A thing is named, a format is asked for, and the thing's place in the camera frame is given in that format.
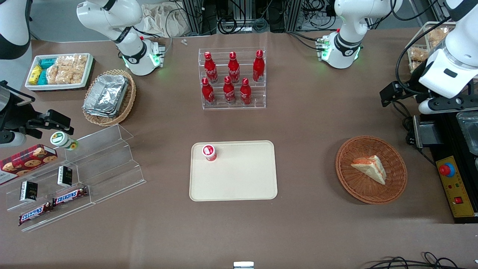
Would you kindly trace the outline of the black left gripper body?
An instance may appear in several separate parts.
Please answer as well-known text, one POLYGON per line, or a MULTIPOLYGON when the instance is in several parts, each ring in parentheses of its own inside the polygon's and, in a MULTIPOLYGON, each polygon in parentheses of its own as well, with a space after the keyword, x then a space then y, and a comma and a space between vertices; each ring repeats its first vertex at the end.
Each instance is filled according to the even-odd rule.
POLYGON ((419 82, 420 77, 425 73, 426 62, 422 62, 411 74, 411 78, 405 83, 405 98, 434 98, 435 95, 427 87, 419 82))

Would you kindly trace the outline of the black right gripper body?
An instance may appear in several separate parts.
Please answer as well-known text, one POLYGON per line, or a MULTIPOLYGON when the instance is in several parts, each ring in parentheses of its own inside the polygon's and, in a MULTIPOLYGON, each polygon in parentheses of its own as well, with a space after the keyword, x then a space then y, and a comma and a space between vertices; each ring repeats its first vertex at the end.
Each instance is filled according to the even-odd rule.
POLYGON ((36 112, 32 103, 35 98, 22 93, 7 84, 1 84, 0 129, 19 130, 43 127, 41 113, 36 112))

